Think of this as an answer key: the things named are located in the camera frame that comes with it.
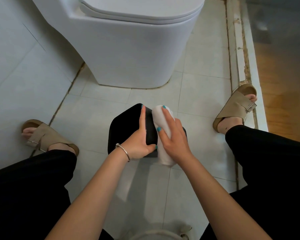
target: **sandal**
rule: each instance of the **sandal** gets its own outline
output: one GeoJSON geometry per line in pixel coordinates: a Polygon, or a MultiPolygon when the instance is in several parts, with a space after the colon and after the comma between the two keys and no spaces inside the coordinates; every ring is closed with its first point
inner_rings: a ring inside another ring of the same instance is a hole
{"type": "Polygon", "coordinates": [[[78,156],[79,148],[75,144],[62,137],[58,132],[56,132],[54,129],[52,129],[50,126],[43,123],[42,121],[27,120],[21,126],[21,133],[24,129],[29,127],[34,127],[36,128],[36,130],[30,137],[30,139],[28,139],[28,146],[37,148],[43,152],[47,152],[48,147],[52,144],[63,143],[73,148],[75,151],[75,155],[78,156]]]}
{"type": "Polygon", "coordinates": [[[218,124],[226,117],[240,117],[244,123],[247,114],[257,106],[246,97],[248,94],[257,95],[256,89],[251,84],[244,84],[234,91],[212,124],[216,132],[218,124]]]}

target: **person's right hand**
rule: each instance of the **person's right hand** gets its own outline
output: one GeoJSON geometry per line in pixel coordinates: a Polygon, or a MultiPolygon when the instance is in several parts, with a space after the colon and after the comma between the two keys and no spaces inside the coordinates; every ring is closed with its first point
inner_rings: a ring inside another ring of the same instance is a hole
{"type": "Polygon", "coordinates": [[[182,128],[181,121],[177,118],[174,120],[166,108],[162,107],[162,112],[171,130],[171,139],[169,139],[163,129],[158,134],[168,155],[179,164],[181,160],[192,157],[187,137],[182,128]]]}

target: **person's left arm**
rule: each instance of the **person's left arm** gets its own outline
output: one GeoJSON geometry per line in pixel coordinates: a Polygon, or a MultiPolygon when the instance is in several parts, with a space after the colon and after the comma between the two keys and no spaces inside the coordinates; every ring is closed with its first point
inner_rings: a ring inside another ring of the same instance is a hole
{"type": "MultiPolygon", "coordinates": [[[[146,108],[141,109],[139,129],[121,146],[131,159],[153,152],[156,145],[146,145],[146,108]]],[[[98,239],[108,207],[128,157],[122,148],[114,149],[99,170],[65,211],[46,240],[98,239]]]]}

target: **towel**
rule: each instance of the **towel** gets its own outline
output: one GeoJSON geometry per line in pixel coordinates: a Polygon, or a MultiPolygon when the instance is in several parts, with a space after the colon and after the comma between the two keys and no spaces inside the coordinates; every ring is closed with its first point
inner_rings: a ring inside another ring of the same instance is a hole
{"type": "MultiPolygon", "coordinates": [[[[174,119],[173,113],[172,111],[165,106],[166,109],[169,111],[169,113],[171,114],[172,118],[174,119]]],[[[164,114],[162,112],[162,105],[158,105],[156,107],[154,107],[152,109],[152,118],[153,118],[153,123],[155,128],[157,129],[158,127],[161,127],[162,129],[164,129],[165,133],[167,134],[167,136],[169,138],[171,138],[171,130],[168,126],[168,123],[164,117],[164,114]]],[[[173,165],[175,165],[176,163],[173,161],[173,159],[167,154],[167,152],[164,150],[164,146],[162,144],[162,141],[158,135],[158,159],[159,159],[159,163],[162,165],[166,165],[168,167],[172,167],[173,165]]]]}

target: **white toilet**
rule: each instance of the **white toilet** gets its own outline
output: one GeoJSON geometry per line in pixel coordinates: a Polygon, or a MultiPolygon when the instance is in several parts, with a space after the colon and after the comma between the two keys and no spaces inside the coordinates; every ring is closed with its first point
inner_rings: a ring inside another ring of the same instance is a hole
{"type": "Polygon", "coordinates": [[[204,0],[33,0],[101,85],[168,82],[204,0]]]}

